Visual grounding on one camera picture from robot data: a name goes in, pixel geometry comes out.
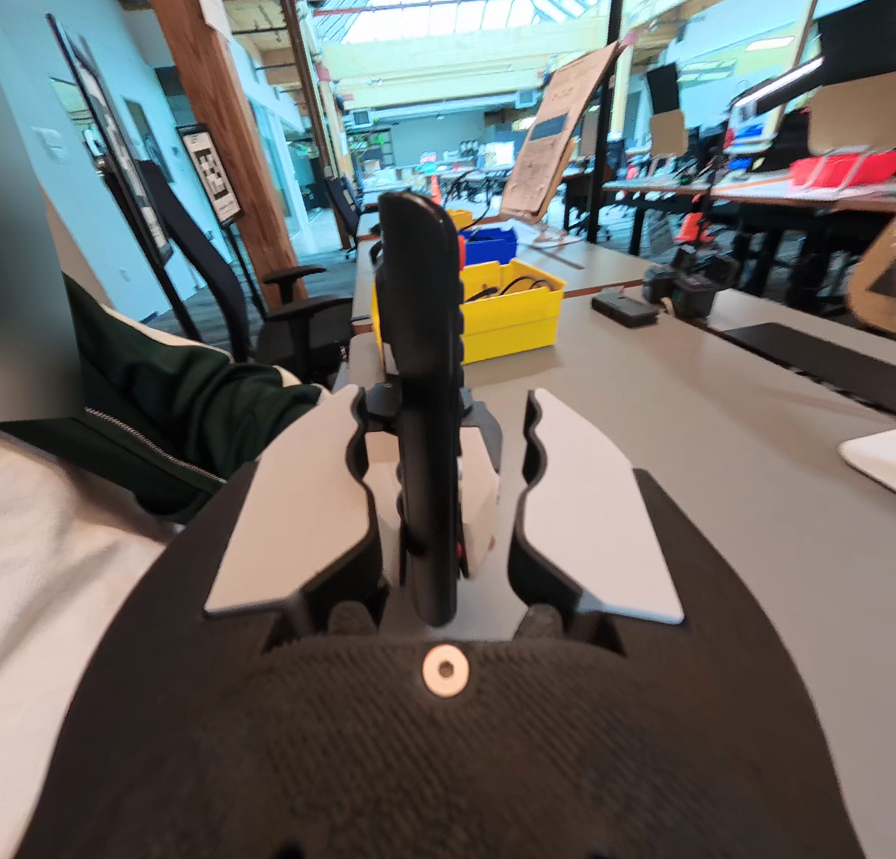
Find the framed marker poster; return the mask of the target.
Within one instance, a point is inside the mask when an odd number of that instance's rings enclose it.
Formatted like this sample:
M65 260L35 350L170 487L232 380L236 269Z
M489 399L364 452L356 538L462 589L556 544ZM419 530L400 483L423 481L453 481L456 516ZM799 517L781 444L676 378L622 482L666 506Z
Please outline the framed marker poster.
M244 214L244 209L231 184L213 136L203 124L179 126L176 132L218 225L229 228Z
M164 273L172 248L96 60L83 39L71 35L53 14L46 18L106 148L123 215L153 272Z

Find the wooden pillar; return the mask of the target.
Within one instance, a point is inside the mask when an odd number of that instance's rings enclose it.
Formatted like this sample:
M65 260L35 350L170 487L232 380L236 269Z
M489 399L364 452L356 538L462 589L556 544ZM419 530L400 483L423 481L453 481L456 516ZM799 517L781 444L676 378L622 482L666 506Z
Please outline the wooden pillar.
M198 0L149 2L196 118L213 136L244 209L238 228L255 274L263 280L297 266L230 38L204 23Z

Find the small wooden board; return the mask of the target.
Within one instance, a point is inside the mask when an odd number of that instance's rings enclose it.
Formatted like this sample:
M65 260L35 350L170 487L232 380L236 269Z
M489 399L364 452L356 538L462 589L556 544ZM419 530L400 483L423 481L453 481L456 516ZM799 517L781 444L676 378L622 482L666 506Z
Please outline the small wooden board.
M685 115L679 108L653 114L649 125L651 165L648 175L652 177L661 165L665 165L687 152L689 132L686 128Z

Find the white board stand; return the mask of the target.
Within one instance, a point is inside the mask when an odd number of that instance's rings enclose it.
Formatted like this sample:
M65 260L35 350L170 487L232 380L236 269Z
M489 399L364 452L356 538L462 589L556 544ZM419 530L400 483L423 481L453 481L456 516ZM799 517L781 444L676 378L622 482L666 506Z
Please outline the white board stand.
M550 260L557 261L567 268L585 270L579 260L581 252L574 247L580 246L582 237L569 234L562 228L550 224L536 223L527 231L522 241L523 248L532 249Z

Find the blue plastic bin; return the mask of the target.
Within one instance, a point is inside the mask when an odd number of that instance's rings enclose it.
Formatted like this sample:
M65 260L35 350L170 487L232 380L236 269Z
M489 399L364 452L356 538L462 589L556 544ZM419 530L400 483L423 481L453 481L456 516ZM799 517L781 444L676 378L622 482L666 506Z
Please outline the blue plastic bin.
M459 236L464 244L465 268L492 262L507 265L517 257L518 237L512 226L468 228Z

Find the black pole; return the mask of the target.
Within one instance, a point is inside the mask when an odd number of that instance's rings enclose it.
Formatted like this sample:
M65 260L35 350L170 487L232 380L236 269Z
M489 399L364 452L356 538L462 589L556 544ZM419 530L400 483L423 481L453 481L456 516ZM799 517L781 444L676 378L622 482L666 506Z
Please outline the black pole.
M623 0L610 0L607 44L617 43L621 38L623 22ZM588 195L588 217L586 239L595 245L599 241L599 212L603 204L603 185L607 162L609 126L614 99L614 79L617 55L611 58L608 71L600 82L599 117L596 133L594 163Z

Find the black office chair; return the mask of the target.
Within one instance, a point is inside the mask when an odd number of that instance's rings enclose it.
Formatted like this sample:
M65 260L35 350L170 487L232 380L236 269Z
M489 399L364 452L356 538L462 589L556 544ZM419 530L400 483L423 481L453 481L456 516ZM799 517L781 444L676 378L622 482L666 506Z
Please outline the black office chair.
M298 284L309 276L324 274L327 268L299 265L263 276L264 285L278 289L280 305L274 309L262 305L262 325L253 338L248 299L238 275L196 225L159 166L152 161L137 165L168 236L209 288L227 327L234 359L278 365L302 382L331 387L354 335L353 299L341 293L299 298L296 292Z

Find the large wooden board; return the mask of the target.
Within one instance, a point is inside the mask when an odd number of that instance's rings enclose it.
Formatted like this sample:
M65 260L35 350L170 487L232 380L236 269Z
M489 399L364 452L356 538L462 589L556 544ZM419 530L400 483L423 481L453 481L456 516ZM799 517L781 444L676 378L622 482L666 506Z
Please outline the large wooden board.
M874 153L895 147L895 74L819 88L810 103L812 156Z

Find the flat black device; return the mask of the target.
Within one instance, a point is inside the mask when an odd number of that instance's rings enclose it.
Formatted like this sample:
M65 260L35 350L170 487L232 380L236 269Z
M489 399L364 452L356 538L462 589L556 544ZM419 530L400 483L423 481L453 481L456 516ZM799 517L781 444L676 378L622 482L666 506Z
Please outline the flat black device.
M600 315L626 328L641 328L657 323L658 309L623 293L603 291L590 300L591 308Z

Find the black desk lamp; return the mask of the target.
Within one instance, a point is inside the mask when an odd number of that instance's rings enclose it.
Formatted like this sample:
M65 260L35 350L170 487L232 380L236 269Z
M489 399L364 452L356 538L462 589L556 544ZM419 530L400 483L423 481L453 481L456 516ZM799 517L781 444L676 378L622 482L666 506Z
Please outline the black desk lamp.
M810 157L812 97L821 84L823 56L760 82L731 103L728 132L699 184L721 192L726 181L781 180Z

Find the black desk mat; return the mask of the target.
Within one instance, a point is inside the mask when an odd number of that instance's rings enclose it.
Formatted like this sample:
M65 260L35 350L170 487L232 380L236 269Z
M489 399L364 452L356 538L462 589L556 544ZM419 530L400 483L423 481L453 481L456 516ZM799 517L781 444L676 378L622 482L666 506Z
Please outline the black desk mat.
M726 341L791 372L895 415L895 366L778 323L720 331Z

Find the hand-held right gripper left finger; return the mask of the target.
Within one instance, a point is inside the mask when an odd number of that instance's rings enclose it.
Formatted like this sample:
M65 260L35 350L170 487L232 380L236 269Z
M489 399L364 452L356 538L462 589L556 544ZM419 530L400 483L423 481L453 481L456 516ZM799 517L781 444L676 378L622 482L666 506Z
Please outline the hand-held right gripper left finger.
M204 604L210 618L285 611L326 618L385 588L374 496L364 482L367 412L349 385L263 451Z

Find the dark green jacket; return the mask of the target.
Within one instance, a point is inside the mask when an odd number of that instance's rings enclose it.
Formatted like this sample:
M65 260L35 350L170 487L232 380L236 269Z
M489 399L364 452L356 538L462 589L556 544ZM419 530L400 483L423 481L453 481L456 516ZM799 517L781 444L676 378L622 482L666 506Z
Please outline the dark green jacket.
M191 362L252 362L132 321L69 275L63 280L85 407L73 417L3 422L2 432L122 487L152 517L188 523L238 471L222 480L176 457L163 428L163 404L174 392L168 381Z

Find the person's left forearm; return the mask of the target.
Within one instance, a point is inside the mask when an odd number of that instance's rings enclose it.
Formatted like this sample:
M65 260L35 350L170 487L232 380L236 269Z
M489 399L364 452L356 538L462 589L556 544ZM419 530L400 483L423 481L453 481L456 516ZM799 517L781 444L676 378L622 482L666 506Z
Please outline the person's left forearm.
M179 460L227 480L277 436L330 398L278 365L191 362L174 375L163 428Z

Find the black screen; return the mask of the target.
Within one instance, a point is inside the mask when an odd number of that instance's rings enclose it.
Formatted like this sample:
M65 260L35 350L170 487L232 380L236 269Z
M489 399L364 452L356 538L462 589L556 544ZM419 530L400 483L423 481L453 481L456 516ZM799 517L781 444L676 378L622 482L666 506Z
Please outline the black screen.
M648 70L645 78L651 98L652 115L680 110L678 67L675 62Z
M817 20L829 86L895 71L895 0L864 0Z

